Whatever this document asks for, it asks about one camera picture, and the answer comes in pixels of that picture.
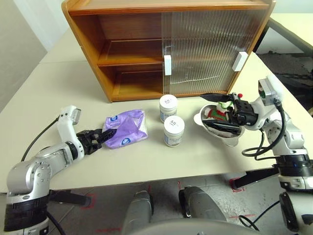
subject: table leg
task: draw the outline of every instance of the table leg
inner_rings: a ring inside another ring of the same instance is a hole
[[[259,37],[259,39],[258,39],[258,41],[256,42],[256,44],[255,44],[255,46],[254,46],[254,48],[253,48],[253,52],[254,52],[254,53],[256,53],[256,51],[258,50],[258,48],[259,48],[261,42],[263,41],[263,39],[264,39],[266,33],[268,32],[268,28],[269,28],[269,26],[268,26],[268,24],[266,24],[265,27],[264,27],[264,29],[263,29],[263,31],[262,31],[262,33],[261,33],[261,35],[260,35],[260,37]]]
[[[233,189],[238,189],[278,173],[277,168],[247,171],[245,176],[240,177],[239,179],[230,180],[229,183]]]
[[[90,197],[71,193],[70,190],[51,190],[49,200],[53,202],[69,203],[83,207],[87,207],[91,203]]]

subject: wooden cabinet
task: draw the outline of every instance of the wooden cabinet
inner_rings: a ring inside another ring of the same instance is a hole
[[[64,15],[110,101],[227,93],[273,0],[67,0]],[[171,75],[164,74],[171,55]]]

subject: floor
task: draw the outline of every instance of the floor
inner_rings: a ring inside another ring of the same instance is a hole
[[[306,110],[313,107],[313,58],[274,52],[258,56]]]
[[[80,208],[50,202],[48,211],[61,223],[67,235],[118,235],[127,207],[137,191],[148,190],[152,195],[155,212],[151,222],[156,222],[182,218],[178,200],[179,189],[184,186],[198,186],[219,205],[228,222],[240,224],[239,215],[246,215],[253,220],[277,201],[279,193],[283,192],[276,176],[246,186],[241,191],[233,191],[228,185],[229,179],[243,175],[239,173],[199,176],[73,190],[72,192],[92,197],[91,206]],[[3,207],[4,196],[0,198]],[[266,213],[256,225],[263,234],[293,234],[284,225],[279,205]],[[49,234],[59,234],[52,224]]]

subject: plastic package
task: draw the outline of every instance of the plastic package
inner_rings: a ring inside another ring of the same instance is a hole
[[[116,134],[105,142],[109,148],[120,148],[128,144],[145,140],[148,137],[145,126],[145,112],[135,109],[123,112],[114,117],[107,117],[102,131],[117,129]]]
[[[165,121],[169,116],[177,114],[177,98],[171,94],[163,95],[160,98],[160,118]]]
[[[180,144],[184,133],[185,122],[178,116],[169,116],[164,121],[164,142],[167,146],[176,147]]]

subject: ribbed glass panel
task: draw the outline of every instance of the ribbed glass panel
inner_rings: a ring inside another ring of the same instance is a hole
[[[163,13],[163,55],[172,57],[164,93],[226,91],[238,52],[247,51],[263,16],[263,10]]]

